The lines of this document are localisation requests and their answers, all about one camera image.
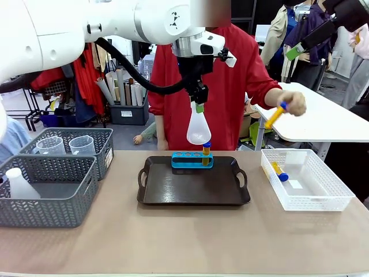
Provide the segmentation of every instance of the black tray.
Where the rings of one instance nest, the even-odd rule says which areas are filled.
[[[212,169],[173,169],[170,156],[148,157],[138,173],[138,186],[137,201],[148,205],[241,206],[250,202],[246,173],[233,157],[214,157]]]

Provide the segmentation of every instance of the white plastic basket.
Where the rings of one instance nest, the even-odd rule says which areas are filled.
[[[279,180],[272,162],[289,175],[287,182]],[[312,150],[262,150],[261,166],[286,211],[343,211],[355,197]]]

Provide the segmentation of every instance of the beige table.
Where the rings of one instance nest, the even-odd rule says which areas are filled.
[[[140,205],[137,174],[148,156],[160,153],[116,151],[81,227],[0,229],[0,271],[145,276],[369,271],[369,212],[357,199],[342,213],[285,212],[260,167],[260,152],[215,154],[237,158],[248,175],[250,204]]]

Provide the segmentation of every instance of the paper roll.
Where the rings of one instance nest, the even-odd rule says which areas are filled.
[[[108,100],[108,103],[112,106],[115,105],[114,100],[113,100],[113,98],[110,94],[110,91],[109,91],[108,87],[106,86],[105,80],[103,78],[98,78],[97,82],[95,82],[95,83],[99,86],[99,88],[103,92],[106,100]]]
[[[131,89],[130,89],[130,86],[128,84],[126,84],[126,103],[127,103],[127,106],[132,106],[132,100],[131,100]]]
[[[135,85],[131,85],[131,98],[132,98],[132,106],[137,106],[137,98],[135,92]]]
[[[114,85],[113,72],[109,72],[108,74],[106,74],[105,77],[106,77],[106,80],[108,82],[108,87],[109,87],[110,94],[111,94],[113,100],[116,101],[116,96],[115,96],[115,92],[114,92],[115,85]]]
[[[123,82],[123,73],[122,69],[116,70],[116,76],[118,77],[118,88],[119,88],[119,96],[121,97],[121,105],[126,105],[126,95],[125,95],[125,84]]]
[[[140,85],[134,85],[134,92],[136,94],[137,105],[142,106],[142,89]]]
[[[146,98],[146,92],[147,92],[147,89],[144,88],[143,86],[139,85],[140,86],[140,90],[141,90],[141,93],[142,93],[142,99],[145,99]]]

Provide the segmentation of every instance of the white plastic bottle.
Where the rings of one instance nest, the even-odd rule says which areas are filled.
[[[40,194],[23,178],[20,168],[9,169],[5,173],[10,182],[12,199],[40,199]]]

